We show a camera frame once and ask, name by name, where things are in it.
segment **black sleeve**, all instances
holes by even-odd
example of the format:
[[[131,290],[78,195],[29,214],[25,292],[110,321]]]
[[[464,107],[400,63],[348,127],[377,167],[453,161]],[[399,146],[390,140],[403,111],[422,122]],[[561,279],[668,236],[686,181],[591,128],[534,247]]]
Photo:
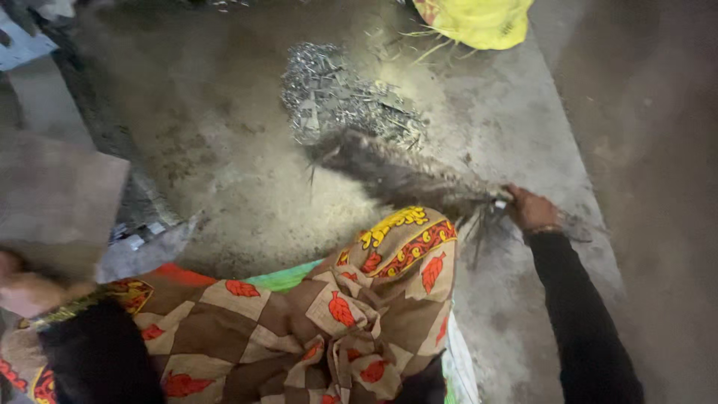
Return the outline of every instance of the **black sleeve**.
[[[613,320],[562,234],[528,238],[559,346],[566,403],[643,403],[643,388]]]
[[[112,298],[39,332],[59,404],[159,404],[164,394],[137,326]]]

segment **debris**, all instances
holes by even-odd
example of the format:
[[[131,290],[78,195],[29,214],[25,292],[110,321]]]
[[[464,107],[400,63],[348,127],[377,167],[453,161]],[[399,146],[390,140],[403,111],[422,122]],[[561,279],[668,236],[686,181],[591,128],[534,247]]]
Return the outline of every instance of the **debris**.
[[[360,77],[332,44],[304,42],[289,48],[282,101],[302,144],[354,127],[405,147],[419,147],[426,125],[413,102],[393,86]]]

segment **yellow plastic bag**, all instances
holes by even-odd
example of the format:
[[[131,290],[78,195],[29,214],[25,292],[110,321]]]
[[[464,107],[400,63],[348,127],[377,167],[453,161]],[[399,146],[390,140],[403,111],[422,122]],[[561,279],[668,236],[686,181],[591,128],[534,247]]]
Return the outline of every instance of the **yellow plastic bag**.
[[[523,42],[533,0],[414,0],[437,32],[476,49],[508,49]]]

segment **gold bangle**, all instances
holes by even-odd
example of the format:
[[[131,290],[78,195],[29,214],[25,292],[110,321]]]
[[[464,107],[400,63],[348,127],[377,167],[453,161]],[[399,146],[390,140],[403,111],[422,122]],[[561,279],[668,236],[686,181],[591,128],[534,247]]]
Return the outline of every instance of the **gold bangle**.
[[[533,236],[534,234],[539,233],[563,233],[564,230],[558,225],[558,224],[545,224],[543,226],[539,226],[536,228],[533,228],[531,230],[526,230],[524,234],[526,236]]]
[[[27,321],[31,327],[38,331],[42,331],[48,329],[54,323],[59,323],[61,321],[77,317],[78,314],[87,310],[91,306],[100,303],[100,300],[105,298],[105,296],[105,288],[99,288],[87,296],[83,296],[82,298],[75,299],[62,306],[53,308],[51,311],[30,318]]]

